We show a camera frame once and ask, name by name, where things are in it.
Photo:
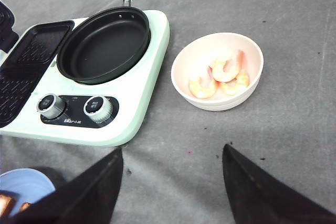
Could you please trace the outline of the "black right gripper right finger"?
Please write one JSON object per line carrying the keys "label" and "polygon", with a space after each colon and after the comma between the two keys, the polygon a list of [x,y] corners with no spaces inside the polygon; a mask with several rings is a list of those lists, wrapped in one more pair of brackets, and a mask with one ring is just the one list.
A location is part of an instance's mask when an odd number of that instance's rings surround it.
{"label": "black right gripper right finger", "polygon": [[277,180],[231,145],[222,154],[236,223],[335,223],[335,214]]}

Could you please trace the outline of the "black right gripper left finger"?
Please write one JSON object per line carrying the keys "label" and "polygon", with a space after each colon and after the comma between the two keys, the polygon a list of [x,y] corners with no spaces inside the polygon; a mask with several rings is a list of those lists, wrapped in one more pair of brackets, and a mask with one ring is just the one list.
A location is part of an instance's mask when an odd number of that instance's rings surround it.
{"label": "black right gripper left finger", "polygon": [[123,176],[116,148],[72,181],[2,223],[110,223]]}

